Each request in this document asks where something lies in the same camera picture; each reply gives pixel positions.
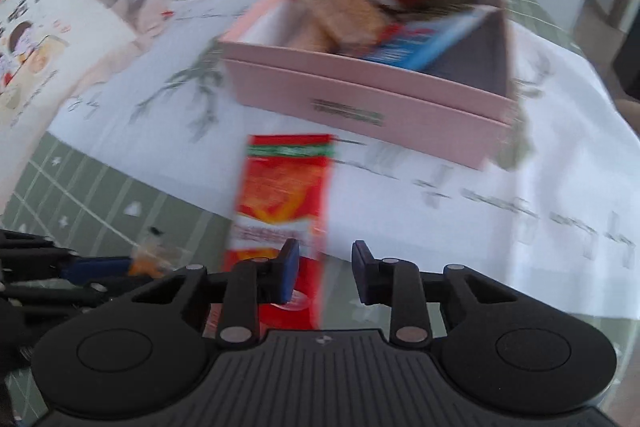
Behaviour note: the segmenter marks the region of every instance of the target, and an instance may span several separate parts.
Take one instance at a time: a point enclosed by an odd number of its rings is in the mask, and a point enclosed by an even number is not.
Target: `grid pattern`
[[[2,224],[47,235],[81,255],[128,255],[149,227],[184,263],[216,269],[228,219],[174,198],[45,134],[7,204]]]
[[[553,24],[535,0],[505,0],[511,19],[555,44],[580,54],[571,37]],[[216,271],[230,222],[192,204],[164,194],[122,172],[90,158],[54,136],[46,134],[31,157],[0,226],[54,238],[59,245],[82,255],[126,255],[142,233],[155,226],[168,242],[181,248],[185,263],[200,263]],[[388,329],[390,311],[383,306],[360,304],[350,263],[326,259],[322,282],[323,328]],[[434,334],[444,326],[437,305],[430,308]],[[607,319],[595,323],[626,351],[633,321]],[[30,371],[7,381],[14,409],[25,425],[46,411]]]

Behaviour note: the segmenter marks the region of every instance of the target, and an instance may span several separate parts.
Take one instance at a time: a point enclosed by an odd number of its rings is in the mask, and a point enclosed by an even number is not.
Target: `red package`
[[[238,213],[225,270],[254,257],[274,258],[284,242],[300,242],[300,268],[291,301],[261,305],[261,329],[314,329],[320,314],[324,200],[332,136],[254,136],[248,149]]]

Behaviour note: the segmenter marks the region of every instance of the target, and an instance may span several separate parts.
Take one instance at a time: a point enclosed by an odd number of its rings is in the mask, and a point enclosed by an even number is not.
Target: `floor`
[[[575,42],[603,79],[611,98],[629,98],[611,69],[611,63],[625,35],[605,22],[605,16],[594,0],[586,0],[574,29]],[[622,427],[640,427],[640,345],[636,346],[625,378],[616,390],[606,412]]]
[[[585,0],[574,28],[575,42],[603,79],[611,98],[628,98],[620,86],[611,63],[625,35],[605,22],[605,15],[595,0]]]

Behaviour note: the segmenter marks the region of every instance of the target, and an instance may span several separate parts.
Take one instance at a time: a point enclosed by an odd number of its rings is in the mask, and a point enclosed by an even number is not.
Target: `pink box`
[[[240,103],[476,169],[495,151],[514,103],[503,10],[439,57],[430,74],[282,47],[303,16],[291,0],[260,0],[223,36]]]

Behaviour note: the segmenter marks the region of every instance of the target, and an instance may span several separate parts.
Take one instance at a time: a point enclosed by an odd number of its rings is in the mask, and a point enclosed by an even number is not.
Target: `white tablecloth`
[[[475,171],[242,107],[222,65],[222,87],[200,89],[197,66],[219,58],[214,38],[254,1],[174,1],[151,51],[70,100],[49,131],[226,217],[247,135],[331,132],[340,141],[328,254],[349,259],[351,243],[364,239],[376,257],[430,271],[466,264],[567,312],[640,318],[640,142],[585,59],[511,23],[519,123],[500,155]]]

